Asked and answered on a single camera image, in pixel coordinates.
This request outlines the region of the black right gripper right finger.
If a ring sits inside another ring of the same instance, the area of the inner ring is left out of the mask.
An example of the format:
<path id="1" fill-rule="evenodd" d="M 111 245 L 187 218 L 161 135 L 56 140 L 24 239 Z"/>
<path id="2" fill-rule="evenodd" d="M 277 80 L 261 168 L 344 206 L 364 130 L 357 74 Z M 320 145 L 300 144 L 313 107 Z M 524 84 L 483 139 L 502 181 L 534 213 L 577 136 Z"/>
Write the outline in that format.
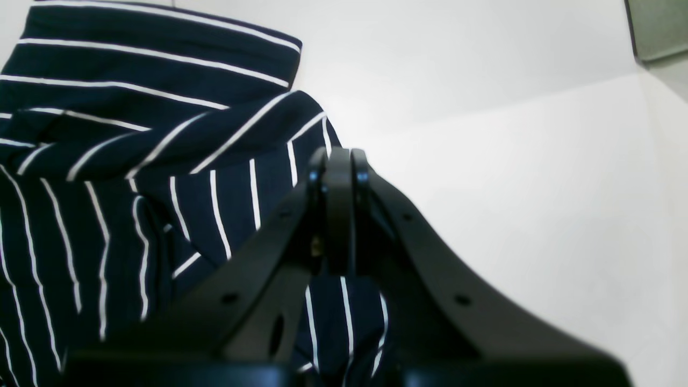
<path id="1" fill-rule="evenodd" d="M 614 356 L 511 301 L 452 252 L 418 209 L 352 152 L 359 275 L 389 318 L 385 386 L 630 386 Z"/>

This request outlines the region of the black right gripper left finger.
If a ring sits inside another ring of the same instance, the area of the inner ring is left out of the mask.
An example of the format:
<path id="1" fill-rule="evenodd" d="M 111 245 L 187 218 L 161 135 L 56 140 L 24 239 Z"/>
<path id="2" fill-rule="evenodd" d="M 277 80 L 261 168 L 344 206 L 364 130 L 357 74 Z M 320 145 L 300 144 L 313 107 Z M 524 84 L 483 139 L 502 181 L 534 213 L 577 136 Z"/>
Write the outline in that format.
<path id="1" fill-rule="evenodd" d="M 69 358 L 64 386 L 305 386 L 289 367 L 313 275 L 353 271 L 350 151 L 319 149 L 267 223 L 194 291 Z"/>

